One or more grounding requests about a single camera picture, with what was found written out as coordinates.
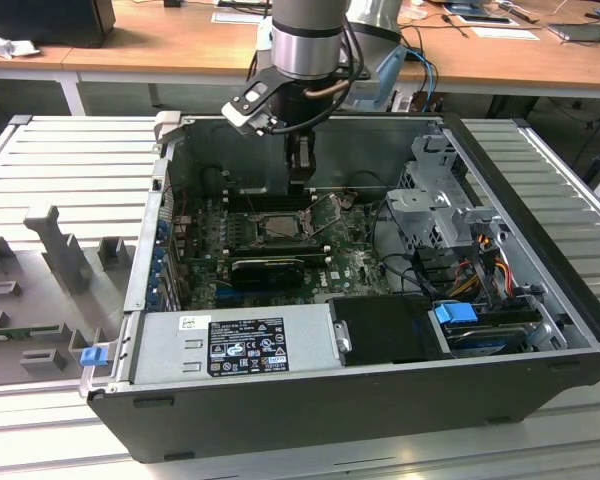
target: sticker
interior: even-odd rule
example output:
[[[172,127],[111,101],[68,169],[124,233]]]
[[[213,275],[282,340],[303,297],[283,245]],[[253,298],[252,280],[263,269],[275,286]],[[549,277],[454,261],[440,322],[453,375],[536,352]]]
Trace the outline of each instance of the sticker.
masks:
[[[180,317],[180,330],[207,329],[211,315],[190,315]]]
[[[207,372],[212,377],[289,370],[282,318],[209,322],[208,328]]]

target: blue tab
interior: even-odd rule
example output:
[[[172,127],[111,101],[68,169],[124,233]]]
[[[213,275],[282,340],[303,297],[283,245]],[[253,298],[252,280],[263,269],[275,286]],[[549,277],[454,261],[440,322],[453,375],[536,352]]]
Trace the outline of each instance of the blue tab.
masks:
[[[155,260],[162,260],[166,254],[167,252],[162,247],[156,247],[153,249],[153,258]]]
[[[155,306],[160,301],[160,294],[157,291],[148,290],[147,291],[147,296],[145,297],[145,300],[147,301],[147,303],[149,305],[154,305]]]
[[[82,350],[80,365],[83,367],[104,367],[107,364],[108,347],[89,347]]]
[[[440,323],[477,322],[478,316],[470,303],[444,303],[435,309]]]

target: metal plate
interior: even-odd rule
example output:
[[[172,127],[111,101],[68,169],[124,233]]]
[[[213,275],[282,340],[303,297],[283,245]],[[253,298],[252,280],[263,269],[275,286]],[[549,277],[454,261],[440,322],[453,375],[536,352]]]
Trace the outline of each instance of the metal plate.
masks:
[[[70,118],[63,124],[73,122]],[[511,122],[495,121],[479,123],[476,131],[510,129],[518,131]],[[566,184],[522,185],[516,189],[520,193],[527,187],[537,190],[534,198],[574,191]],[[595,223],[583,224],[583,228],[586,226],[597,228]],[[552,228],[548,226],[547,231],[553,236]],[[570,227],[555,228],[568,232]],[[600,272],[600,259],[572,263],[585,279],[588,275],[593,279],[594,272]],[[28,478],[44,480],[73,476],[188,480],[300,476],[314,480],[502,476],[557,479],[564,478],[565,472],[576,478],[594,479],[600,478],[600,383],[568,390],[515,425],[161,465],[132,461],[113,434],[94,418],[74,386],[50,393],[5,393],[0,395],[0,474],[20,478],[24,472]]]
[[[492,122],[465,124],[600,299],[599,201],[531,129],[511,120]],[[490,204],[476,178],[468,175],[467,180],[480,200]]]
[[[22,221],[56,205],[63,233],[82,247],[104,236],[135,245],[151,187],[151,117],[33,117],[0,152],[0,236],[12,250],[42,245]]]

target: cable on desk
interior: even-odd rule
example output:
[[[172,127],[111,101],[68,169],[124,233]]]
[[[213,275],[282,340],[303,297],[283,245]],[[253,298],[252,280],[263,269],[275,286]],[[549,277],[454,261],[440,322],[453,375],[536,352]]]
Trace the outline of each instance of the cable on desk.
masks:
[[[530,13],[531,15],[538,15],[540,17],[551,17],[553,15],[555,15],[556,13],[558,13],[560,11],[560,9],[562,7],[564,7],[564,5],[567,3],[568,0],[563,0],[563,2],[558,5],[558,7],[552,12],[552,13],[538,13],[538,12],[533,12],[531,10],[526,10],[524,8],[522,8],[520,5],[516,5],[514,2],[511,2],[509,0],[496,0],[496,3],[499,3],[500,5],[504,5],[505,7],[513,7],[516,10],[520,10],[521,12],[525,12],[525,13]]]
[[[451,20],[451,17],[449,15],[442,15],[442,21],[444,21],[444,23],[448,23],[453,28],[455,28],[456,30],[458,30],[460,32],[460,35],[462,35],[464,38],[469,38],[469,35],[467,35],[466,33],[464,33],[461,28],[458,28],[458,25],[456,25],[455,23],[453,23],[453,20]]]
[[[424,50],[424,44],[422,43],[422,35],[420,34],[419,27],[416,25],[404,25],[404,26],[400,27],[400,30],[403,30],[405,28],[413,28],[413,29],[415,29],[416,33],[418,34],[418,41],[420,43],[421,54],[419,54],[415,50],[409,48],[409,42],[404,37],[404,35],[402,35],[402,40],[407,45],[407,51],[409,52],[409,54],[416,57],[422,63],[422,66],[424,67],[424,79],[422,81],[422,85],[416,91],[416,94],[422,92],[424,90],[424,86],[427,84],[427,82],[429,83],[429,88],[428,88],[428,92],[427,92],[427,100],[422,108],[422,111],[426,112],[427,108],[429,108],[431,100],[433,99],[433,94],[435,93],[436,87],[438,86],[438,67],[436,67],[433,64],[433,62],[428,60],[426,57],[426,53]]]
[[[267,18],[269,15],[269,9],[271,7],[271,0],[267,0],[264,4],[264,12],[262,13],[262,18]],[[247,72],[247,80],[250,80],[256,74],[258,70],[258,50],[256,49],[253,52],[253,58],[251,59],[251,64],[249,65],[249,71]]]

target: wooden desk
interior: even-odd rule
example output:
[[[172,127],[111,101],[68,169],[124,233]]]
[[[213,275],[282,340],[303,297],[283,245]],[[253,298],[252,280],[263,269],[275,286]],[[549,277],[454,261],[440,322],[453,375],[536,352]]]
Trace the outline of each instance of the wooden desk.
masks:
[[[552,2],[521,0],[525,8],[550,12]],[[480,38],[470,28],[463,28],[469,36],[464,38],[453,28],[421,28],[427,58],[437,67],[440,74],[441,91],[462,91],[474,93],[528,94],[527,90],[546,91],[545,95],[558,95],[559,91],[572,91],[572,96],[580,96],[580,91],[597,91],[600,94],[600,45],[583,46],[574,43],[561,43],[557,35],[547,29],[537,30],[548,23],[580,23],[584,13],[595,5],[591,2],[573,1],[583,5],[583,11],[574,14],[571,11],[559,11],[555,16],[538,17],[536,25],[510,16],[520,27],[529,28],[540,40],[506,40]],[[431,14],[441,13],[440,7],[428,5]],[[459,19],[454,24],[464,25]],[[440,16],[430,17],[418,22],[416,26],[444,26]],[[418,37],[413,28],[404,30],[411,45],[418,45]],[[405,67],[401,80],[421,81],[421,65]]]
[[[65,69],[246,76],[256,25],[211,23],[216,10],[188,3],[114,0],[116,25],[100,49],[74,48]]]
[[[56,80],[73,114],[87,113],[81,82],[241,85],[253,56],[256,26],[211,23],[215,8],[185,4],[165,9],[161,1],[113,0],[116,26],[100,49],[47,47],[43,55],[0,59],[0,78]],[[558,0],[517,0],[535,12],[550,13]],[[537,16],[539,25],[579,23],[593,2],[570,0],[557,15]],[[439,5],[424,6],[431,15],[412,25],[448,26]],[[529,27],[515,19],[521,27]],[[457,25],[463,25],[454,19]],[[439,71],[438,91],[505,95],[600,98],[600,45],[561,44],[548,30],[533,30],[540,41],[486,39],[470,28],[422,28],[427,58]],[[418,45],[414,29],[404,30]],[[406,64],[402,89],[414,90],[423,79],[421,65]],[[150,92],[155,93],[155,85]]]
[[[0,57],[0,69],[21,69],[31,70],[62,70],[62,61],[71,51],[71,47],[38,47],[40,55],[29,57],[14,57],[13,60],[7,60]]]

